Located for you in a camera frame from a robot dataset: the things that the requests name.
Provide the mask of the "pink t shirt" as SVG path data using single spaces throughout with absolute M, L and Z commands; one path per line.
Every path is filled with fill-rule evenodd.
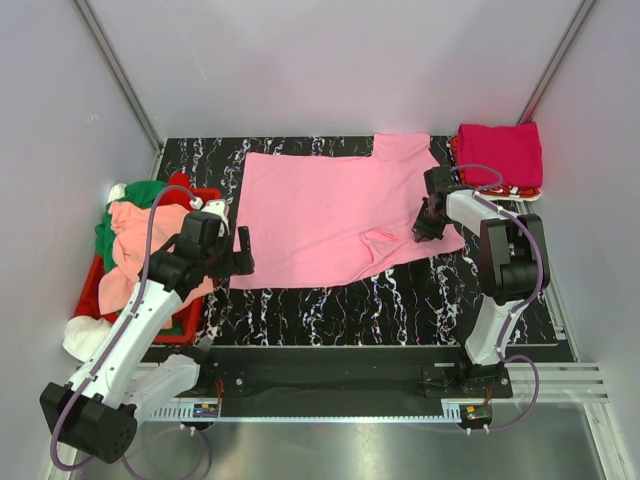
M 231 288 L 343 286 L 462 249 L 452 225 L 440 239 L 414 239 L 423 174 L 438 164 L 429 146 L 424 133 L 377 134 L 368 156 L 248 154 L 237 223 L 249 229 L 255 271 Z

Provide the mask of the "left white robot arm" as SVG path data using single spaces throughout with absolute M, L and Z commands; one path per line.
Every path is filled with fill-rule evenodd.
M 44 388 L 40 405 L 58 469 L 70 468 L 58 456 L 59 444 L 112 464 L 137 427 L 172 398 L 214 388 L 216 372 L 195 353 L 172 354 L 139 379 L 133 375 L 164 322 L 204 280 L 253 273 L 249 231 L 239 229 L 241 249 L 234 251 L 227 211 L 225 201 L 210 201 L 188 213 L 158 251 L 147 251 L 140 280 L 106 338 L 65 384 Z

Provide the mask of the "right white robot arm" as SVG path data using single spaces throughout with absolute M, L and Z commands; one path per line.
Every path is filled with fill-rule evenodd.
M 484 198 L 478 188 L 456 183 L 448 167 L 424 173 L 427 196 L 413 225 L 415 240 L 442 240 L 458 223 L 479 239 L 478 281 L 482 304 L 454 366 L 425 384 L 466 396 L 483 394 L 507 380 L 506 346 L 522 313 L 550 282 L 542 219 L 520 215 Z

